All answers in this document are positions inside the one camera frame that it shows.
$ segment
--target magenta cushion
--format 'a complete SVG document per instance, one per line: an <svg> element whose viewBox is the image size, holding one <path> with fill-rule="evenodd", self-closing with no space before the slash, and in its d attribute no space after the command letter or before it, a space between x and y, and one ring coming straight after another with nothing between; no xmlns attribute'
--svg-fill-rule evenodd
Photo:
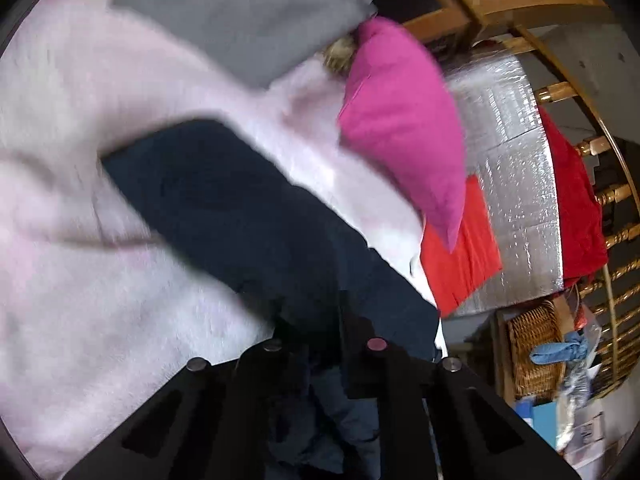
<svg viewBox="0 0 640 480"><path fill-rule="evenodd" d="M462 127L442 72L395 22L372 18L360 25L358 36L338 117L342 139L393 174L452 251L466 174Z"/></svg>

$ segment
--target silver foil sheet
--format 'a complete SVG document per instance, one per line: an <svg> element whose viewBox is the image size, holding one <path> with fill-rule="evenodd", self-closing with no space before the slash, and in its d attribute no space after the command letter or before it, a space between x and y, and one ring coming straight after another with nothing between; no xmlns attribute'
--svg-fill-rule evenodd
<svg viewBox="0 0 640 480"><path fill-rule="evenodd" d="M448 70L446 81L465 130L467 172L480 181L503 267L456 314L561 290L556 181L524 70L506 51L484 52Z"/></svg>

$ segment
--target orange-red fabric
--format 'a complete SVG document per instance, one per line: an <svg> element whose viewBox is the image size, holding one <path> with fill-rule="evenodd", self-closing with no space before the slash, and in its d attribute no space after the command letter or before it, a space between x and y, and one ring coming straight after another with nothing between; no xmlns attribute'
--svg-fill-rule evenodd
<svg viewBox="0 0 640 480"><path fill-rule="evenodd" d="M540 118L554 165L562 243L562 275L569 287L607 263L602 208L596 202L580 155L542 109Z"/></svg>
<svg viewBox="0 0 640 480"><path fill-rule="evenodd" d="M449 254L433 227L427 224L420 262L442 317L451 314L473 291L502 270L500 250L475 175L466 180L465 208L453 252Z"/></svg>

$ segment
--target dark navy cloth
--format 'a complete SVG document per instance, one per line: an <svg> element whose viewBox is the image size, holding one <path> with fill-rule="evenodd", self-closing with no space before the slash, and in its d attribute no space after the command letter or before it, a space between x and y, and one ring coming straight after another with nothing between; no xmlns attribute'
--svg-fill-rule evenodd
<svg viewBox="0 0 640 480"><path fill-rule="evenodd" d="M274 407L268 478L301 465L341 472L355 451L380 475L378 414L349 400L339 360L338 296L377 335L431 360L438 313L365 239L216 120L168 126L102 164L142 218L191 263L272 315L310 348L308 388Z"/></svg>

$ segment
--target white sheet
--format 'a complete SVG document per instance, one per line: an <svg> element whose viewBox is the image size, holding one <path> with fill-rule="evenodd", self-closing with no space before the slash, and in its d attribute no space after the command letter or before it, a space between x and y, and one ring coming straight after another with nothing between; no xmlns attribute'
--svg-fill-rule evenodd
<svg viewBox="0 0 640 480"><path fill-rule="evenodd" d="M189 358L233 359L270 334L225 285L140 243L148 230L99 174L98 152L159 123L224 117L433 302L410 268L420 219L338 145L344 89L319 60L249 92L106 2L41 0L0 59L0 413L44 478Z"/></svg>

